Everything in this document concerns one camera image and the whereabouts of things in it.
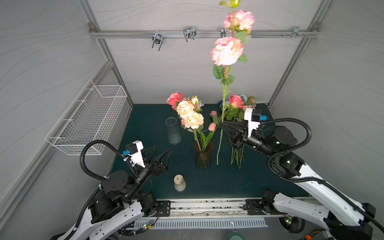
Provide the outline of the pink bud stem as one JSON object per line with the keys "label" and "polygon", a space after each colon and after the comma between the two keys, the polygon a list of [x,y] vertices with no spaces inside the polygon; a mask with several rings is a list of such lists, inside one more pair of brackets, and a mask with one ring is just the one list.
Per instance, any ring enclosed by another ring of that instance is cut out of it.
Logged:
{"label": "pink bud stem", "polygon": [[217,125],[215,123],[211,123],[209,125],[209,127],[208,127],[209,133],[207,135],[204,135],[205,136],[204,141],[203,141],[204,149],[206,149],[209,142],[211,141],[213,135],[215,134],[216,128],[217,128]]}

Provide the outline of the clear ribbed glass vase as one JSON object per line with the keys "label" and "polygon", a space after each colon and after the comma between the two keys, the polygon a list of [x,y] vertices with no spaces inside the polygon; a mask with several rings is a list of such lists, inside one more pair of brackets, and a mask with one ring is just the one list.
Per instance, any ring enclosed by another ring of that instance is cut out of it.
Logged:
{"label": "clear ribbed glass vase", "polygon": [[177,145],[181,142],[182,136],[179,130],[179,122],[176,118],[169,117],[166,120],[168,140],[172,145]]}

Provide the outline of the pink ribbed glass vase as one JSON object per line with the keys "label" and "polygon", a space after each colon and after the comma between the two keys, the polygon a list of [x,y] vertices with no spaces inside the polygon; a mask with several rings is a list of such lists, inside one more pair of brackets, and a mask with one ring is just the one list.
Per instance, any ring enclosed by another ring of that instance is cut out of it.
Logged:
{"label": "pink ribbed glass vase", "polygon": [[199,149],[199,145],[197,142],[195,142],[195,164],[200,169],[206,169],[211,165],[212,162],[212,150],[214,149],[214,143],[210,141],[206,147],[206,149],[201,152]]}

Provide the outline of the tall peach peony stem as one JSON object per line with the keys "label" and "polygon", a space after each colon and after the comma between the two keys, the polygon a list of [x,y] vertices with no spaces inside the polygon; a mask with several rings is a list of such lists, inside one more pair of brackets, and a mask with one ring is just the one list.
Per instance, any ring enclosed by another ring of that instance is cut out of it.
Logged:
{"label": "tall peach peony stem", "polygon": [[201,108],[202,103],[197,96],[182,98],[180,102],[176,102],[176,112],[181,119],[182,127],[194,134],[195,141],[197,142],[200,151],[203,148],[198,140],[198,132],[204,124]]}

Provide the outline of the large pink rose stem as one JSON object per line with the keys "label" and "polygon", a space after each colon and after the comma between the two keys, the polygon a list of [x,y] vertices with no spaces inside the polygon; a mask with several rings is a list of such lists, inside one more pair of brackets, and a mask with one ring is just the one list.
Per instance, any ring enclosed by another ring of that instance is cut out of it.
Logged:
{"label": "large pink rose stem", "polygon": [[179,92],[173,93],[166,100],[166,103],[172,107],[173,110],[176,110],[177,105],[183,100],[183,95]]}

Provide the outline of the tall pink peony stem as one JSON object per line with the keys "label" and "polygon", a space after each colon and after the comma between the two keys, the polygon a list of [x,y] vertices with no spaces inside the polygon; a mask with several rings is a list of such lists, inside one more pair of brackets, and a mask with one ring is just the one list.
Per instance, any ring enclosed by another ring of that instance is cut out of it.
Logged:
{"label": "tall pink peony stem", "polygon": [[248,61],[244,45],[250,40],[255,23],[252,12],[240,9],[241,1],[221,1],[220,5],[231,12],[223,22],[223,36],[215,41],[214,48],[211,50],[211,58],[214,62],[214,77],[221,81],[222,85],[222,114],[220,122],[224,122],[226,114],[231,107],[226,103],[226,98],[230,93],[230,85],[235,81],[235,76],[231,75],[232,66],[236,63]]}

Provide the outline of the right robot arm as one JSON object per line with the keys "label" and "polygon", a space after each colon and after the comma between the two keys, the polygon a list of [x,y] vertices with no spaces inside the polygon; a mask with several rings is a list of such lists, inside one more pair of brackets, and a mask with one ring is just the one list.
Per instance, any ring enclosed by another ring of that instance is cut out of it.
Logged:
{"label": "right robot arm", "polygon": [[[291,122],[302,126],[306,137],[298,142],[292,132],[284,126],[277,126],[267,137],[260,135],[265,124]],[[352,200],[329,182],[321,178],[294,151],[304,147],[312,138],[312,130],[305,122],[293,118],[267,120],[266,116],[247,117],[243,122],[220,123],[221,129],[230,139],[233,147],[248,146],[268,157],[268,169],[283,181],[293,183],[314,197],[319,204],[288,197],[269,191],[258,203],[246,204],[252,212],[287,214],[312,222],[337,240],[370,240],[373,225],[384,230],[375,219],[376,208],[369,203]]]}

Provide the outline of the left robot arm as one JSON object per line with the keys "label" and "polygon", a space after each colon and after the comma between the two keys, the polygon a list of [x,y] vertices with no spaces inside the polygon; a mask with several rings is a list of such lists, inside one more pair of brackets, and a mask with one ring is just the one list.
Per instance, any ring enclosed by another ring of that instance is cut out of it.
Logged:
{"label": "left robot arm", "polygon": [[[115,171],[100,176],[86,166],[87,151],[94,145],[104,145],[128,165],[130,172]],[[99,180],[97,190],[87,200],[75,224],[53,240],[108,240],[114,233],[135,236],[152,228],[159,217],[169,216],[170,202],[157,201],[150,191],[141,189],[151,176],[166,174],[172,150],[156,156],[157,146],[144,149],[141,141],[135,141],[119,152],[104,140],[94,140],[80,153],[80,166],[90,177]]]}

